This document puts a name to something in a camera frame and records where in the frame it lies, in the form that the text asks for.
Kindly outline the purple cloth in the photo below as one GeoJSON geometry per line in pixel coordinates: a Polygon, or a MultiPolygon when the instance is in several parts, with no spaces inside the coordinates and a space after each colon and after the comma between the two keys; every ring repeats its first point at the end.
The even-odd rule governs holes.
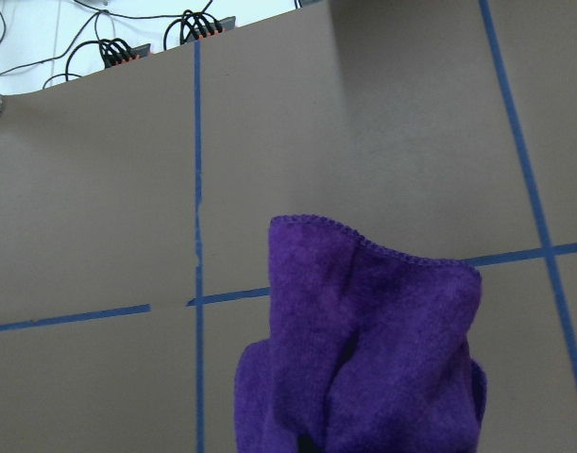
{"type": "Polygon", "coordinates": [[[473,452],[486,376],[467,334],[482,278],[316,215],[268,231],[269,336],[234,379],[241,452],[473,452]]]}

